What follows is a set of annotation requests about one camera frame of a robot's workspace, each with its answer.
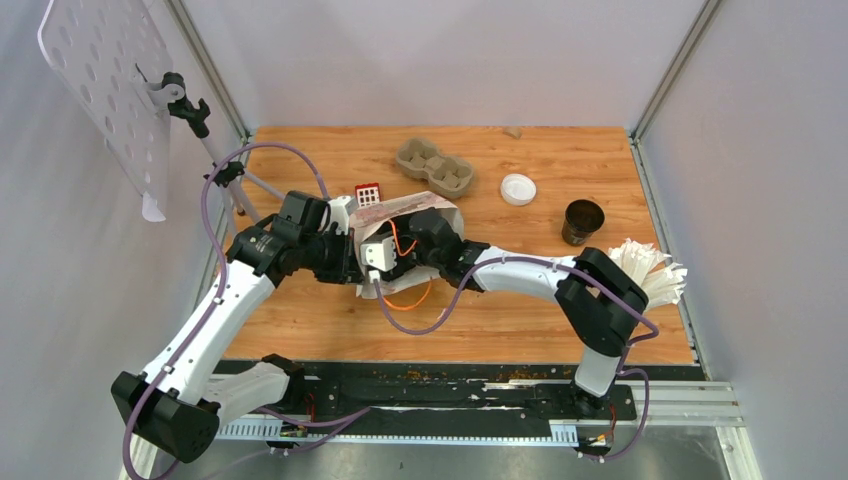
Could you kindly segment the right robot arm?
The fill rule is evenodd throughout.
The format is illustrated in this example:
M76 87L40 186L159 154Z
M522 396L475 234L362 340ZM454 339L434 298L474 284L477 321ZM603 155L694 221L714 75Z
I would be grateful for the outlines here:
M589 418L609 407L649 296L606 253L592 247L565 257L509 252L461 238L434 208L403 215L397 225L409 265L435 269L459 292L510 292L558 305L583 344L572 406Z

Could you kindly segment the white paper bakery bag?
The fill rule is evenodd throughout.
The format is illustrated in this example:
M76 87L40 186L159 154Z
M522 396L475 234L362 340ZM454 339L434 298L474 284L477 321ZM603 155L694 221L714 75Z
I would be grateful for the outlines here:
M432 251L465 239L457 205L432 192L359 207L349 217L356 270L363 279L356 296L375 300L425 284L439 276Z

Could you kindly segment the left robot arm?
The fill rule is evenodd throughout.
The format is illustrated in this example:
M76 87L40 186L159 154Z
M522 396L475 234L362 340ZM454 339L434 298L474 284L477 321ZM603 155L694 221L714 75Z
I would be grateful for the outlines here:
M130 433L182 463L198 459L220 427L274 405L283 413L303 408L302 366L277 354L227 380L211 381L223 353L249 316L282 280L299 269L322 280L353 277L349 218L351 196L323 200L291 191L277 214L239 233L199 306L141 373L122 372L111 394Z

